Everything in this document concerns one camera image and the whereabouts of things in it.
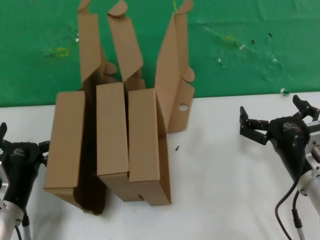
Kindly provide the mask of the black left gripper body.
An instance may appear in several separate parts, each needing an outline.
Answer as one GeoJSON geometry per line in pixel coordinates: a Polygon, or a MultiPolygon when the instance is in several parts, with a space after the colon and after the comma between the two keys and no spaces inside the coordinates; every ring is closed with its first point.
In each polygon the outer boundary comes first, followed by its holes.
{"type": "Polygon", "coordinates": [[[40,147],[31,142],[4,141],[0,149],[3,150],[0,160],[9,180],[4,200],[26,208],[42,163],[40,147]]]}

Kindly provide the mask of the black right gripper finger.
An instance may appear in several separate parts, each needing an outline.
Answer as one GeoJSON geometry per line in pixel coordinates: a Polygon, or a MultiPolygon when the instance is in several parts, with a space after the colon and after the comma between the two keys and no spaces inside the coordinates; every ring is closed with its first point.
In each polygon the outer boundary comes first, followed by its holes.
{"type": "Polygon", "coordinates": [[[310,116],[313,120],[318,120],[320,116],[320,109],[313,107],[306,100],[301,100],[298,95],[292,98],[294,105],[297,107],[298,112],[293,115],[294,118],[303,120],[305,117],[310,116]]]}
{"type": "Polygon", "coordinates": [[[243,106],[239,108],[239,111],[240,135],[261,145],[266,145],[269,140],[267,133],[269,122],[266,120],[250,119],[243,106]]]}

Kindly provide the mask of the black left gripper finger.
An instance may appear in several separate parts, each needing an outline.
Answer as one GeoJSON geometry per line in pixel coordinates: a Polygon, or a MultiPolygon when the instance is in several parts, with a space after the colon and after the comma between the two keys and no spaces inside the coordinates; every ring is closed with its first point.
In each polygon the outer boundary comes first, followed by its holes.
{"type": "Polygon", "coordinates": [[[7,132],[7,124],[2,122],[0,125],[0,149],[3,150],[4,146],[4,137],[7,132]]]}
{"type": "Polygon", "coordinates": [[[43,141],[38,144],[41,152],[41,163],[47,167],[48,157],[49,155],[44,155],[45,153],[49,153],[50,141],[43,141]]]}

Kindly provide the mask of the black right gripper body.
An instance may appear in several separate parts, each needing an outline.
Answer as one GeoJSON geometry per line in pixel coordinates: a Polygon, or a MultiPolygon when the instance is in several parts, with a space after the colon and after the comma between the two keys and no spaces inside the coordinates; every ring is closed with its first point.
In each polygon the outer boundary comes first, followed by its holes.
{"type": "Polygon", "coordinates": [[[310,131],[302,119],[287,116],[271,120],[267,135],[293,180],[311,169],[305,158],[310,131]]]}

